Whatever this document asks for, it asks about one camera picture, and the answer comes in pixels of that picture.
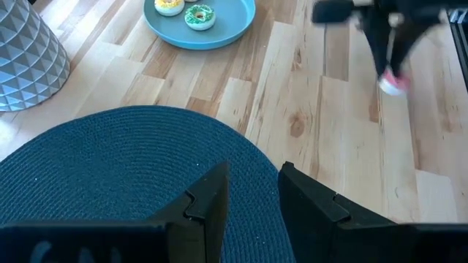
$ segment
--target round plate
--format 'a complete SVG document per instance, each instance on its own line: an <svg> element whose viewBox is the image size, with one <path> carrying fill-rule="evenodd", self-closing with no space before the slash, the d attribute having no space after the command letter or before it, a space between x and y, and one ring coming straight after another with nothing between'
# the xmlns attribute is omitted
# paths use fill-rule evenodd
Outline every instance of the round plate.
<svg viewBox="0 0 468 263"><path fill-rule="evenodd" d="M216 13L214 26L195 31L185 24L184 15L193 4L207 4ZM154 0L145 0L144 14L149 26L164 41L190 50L210 50L223 47L244 34L255 16L254 0L198 0L185 3L184 11L173 17L160 15Z"/></svg>

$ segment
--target blue round rug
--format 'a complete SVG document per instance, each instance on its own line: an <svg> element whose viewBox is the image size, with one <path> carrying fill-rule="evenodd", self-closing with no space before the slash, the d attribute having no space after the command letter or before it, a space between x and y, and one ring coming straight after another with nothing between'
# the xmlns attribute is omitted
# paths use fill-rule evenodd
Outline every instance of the blue round rug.
<svg viewBox="0 0 468 263"><path fill-rule="evenodd" d="M145 219L226 160L222 261L294 262L274 165L223 123L171 107L109 110L26 143L0 163L0 223Z"/></svg>

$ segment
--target frosted donut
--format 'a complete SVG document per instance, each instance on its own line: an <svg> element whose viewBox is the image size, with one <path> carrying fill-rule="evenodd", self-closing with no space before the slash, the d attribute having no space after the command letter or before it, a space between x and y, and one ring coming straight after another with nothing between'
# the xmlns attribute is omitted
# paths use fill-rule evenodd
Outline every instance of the frosted donut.
<svg viewBox="0 0 468 263"><path fill-rule="evenodd" d="M156 11L164 16L178 15L184 9L184 0L155 0Z"/></svg>
<svg viewBox="0 0 468 263"><path fill-rule="evenodd" d="M193 30L209 29L215 20L214 10L206 4L195 4L185 12L185 23Z"/></svg>

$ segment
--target gray geometric basket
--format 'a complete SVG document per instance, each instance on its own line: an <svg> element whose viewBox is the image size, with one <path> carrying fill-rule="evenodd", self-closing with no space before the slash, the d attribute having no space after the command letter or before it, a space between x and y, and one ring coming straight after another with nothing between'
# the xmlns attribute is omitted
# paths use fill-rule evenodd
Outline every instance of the gray geometric basket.
<svg viewBox="0 0 468 263"><path fill-rule="evenodd" d="M64 47L27 0L0 0L0 111L50 98L69 70Z"/></svg>

